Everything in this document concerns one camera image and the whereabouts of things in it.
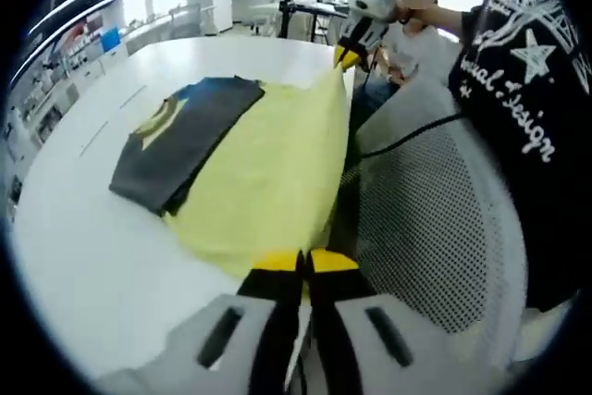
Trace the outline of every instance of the black t-shirt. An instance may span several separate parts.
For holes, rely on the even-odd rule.
[[[500,163],[524,233],[527,303],[547,310],[589,267],[592,70],[559,0],[487,0],[463,26],[450,89]]]

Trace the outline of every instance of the white round table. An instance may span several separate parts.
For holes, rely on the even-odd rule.
[[[188,256],[156,216],[108,190],[128,134],[206,76],[298,85],[333,48],[260,37],[155,43],[99,79],[62,119],[23,186],[13,253],[31,307],[89,378],[137,367],[167,332],[239,282]],[[345,75],[351,97],[353,71]]]

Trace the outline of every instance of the person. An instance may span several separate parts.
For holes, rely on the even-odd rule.
[[[449,88],[512,195],[528,263],[527,306],[546,311],[570,299],[590,265],[592,68],[580,31],[560,0],[486,0],[469,12],[396,0],[392,20],[410,19],[463,43]]]
[[[436,5],[438,0],[407,0]],[[422,74],[444,80],[450,64],[443,62],[445,49],[438,30],[420,18],[404,23],[394,21],[376,51],[376,62],[384,76],[374,73],[353,92],[352,114],[355,129],[359,128],[405,83]]]

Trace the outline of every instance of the black t-shirt with print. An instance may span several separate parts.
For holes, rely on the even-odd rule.
[[[524,234],[527,304],[547,310],[589,264],[590,64],[559,0],[487,0],[462,21],[450,89],[499,161]]]

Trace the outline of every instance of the black sleeve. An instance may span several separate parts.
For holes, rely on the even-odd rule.
[[[462,13],[462,38],[463,43],[470,43],[475,37],[477,21],[481,17],[483,12],[483,6],[475,6],[471,11],[465,11]]]

